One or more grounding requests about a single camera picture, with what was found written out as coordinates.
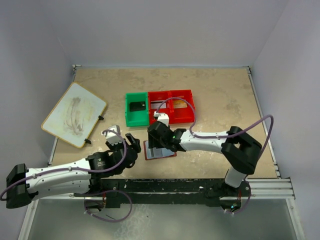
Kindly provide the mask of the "red leather card holder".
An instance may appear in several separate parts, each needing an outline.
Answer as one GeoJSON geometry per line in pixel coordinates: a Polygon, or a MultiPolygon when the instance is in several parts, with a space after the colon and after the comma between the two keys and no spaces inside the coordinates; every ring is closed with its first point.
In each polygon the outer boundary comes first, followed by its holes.
{"type": "Polygon", "coordinates": [[[144,149],[144,158],[146,161],[148,160],[155,160],[155,159],[163,159],[163,158],[170,158],[176,157],[177,153],[166,148],[149,148],[149,141],[146,140],[143,142],[143,149],[144,149]]]}

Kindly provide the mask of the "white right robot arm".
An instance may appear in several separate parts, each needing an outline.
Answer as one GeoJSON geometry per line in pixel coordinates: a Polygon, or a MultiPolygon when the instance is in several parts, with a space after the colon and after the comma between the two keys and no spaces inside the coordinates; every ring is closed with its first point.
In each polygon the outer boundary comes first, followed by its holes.
{"type": "Polygon", "coordinates": [[[228,196],[240,190],[242,181],[255,172],[262,145],[237,126],[218,133],[191,132],[185,128],[171,130],[160,121],[147,128],[149,148],[172,152],[205,151],[224,155],[230,163],[222,190],[228,196]]]}

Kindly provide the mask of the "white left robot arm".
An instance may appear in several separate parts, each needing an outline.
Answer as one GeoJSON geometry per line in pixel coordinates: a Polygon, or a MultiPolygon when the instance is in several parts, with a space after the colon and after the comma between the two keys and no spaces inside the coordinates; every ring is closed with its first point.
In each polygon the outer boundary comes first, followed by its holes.
{"type": "Polygon", "coordinates": [[[130,133],[117,143],[105,143],[108,150],[95,152],[71,163],[43,168],[17,164],[6,177],[6,189],[0,199],[6,208],[16,209],[32,201],[59,194],[90,194],[103,191],[101,179],[120,175],[135,165],[141,143],[130,133]]]}

